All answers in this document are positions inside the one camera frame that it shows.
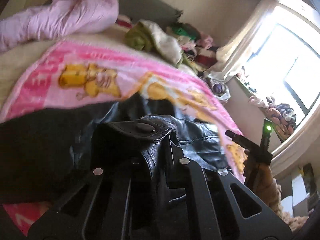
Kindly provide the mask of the right hand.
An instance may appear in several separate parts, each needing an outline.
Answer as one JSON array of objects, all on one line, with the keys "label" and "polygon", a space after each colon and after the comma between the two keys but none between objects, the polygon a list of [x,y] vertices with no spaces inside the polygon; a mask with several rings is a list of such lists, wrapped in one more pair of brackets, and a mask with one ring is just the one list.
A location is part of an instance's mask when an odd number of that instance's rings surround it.
[{"label": "right hand", "polygon": [[281,185],[273,177],[271,168],[265,163],[257,163],[252,158],[249,150],[245,150],[247,160],[244,161],[244,176],[251,175],[254,168],[258,169],[258,175],[252,190],[275,213],[282,211]]}]

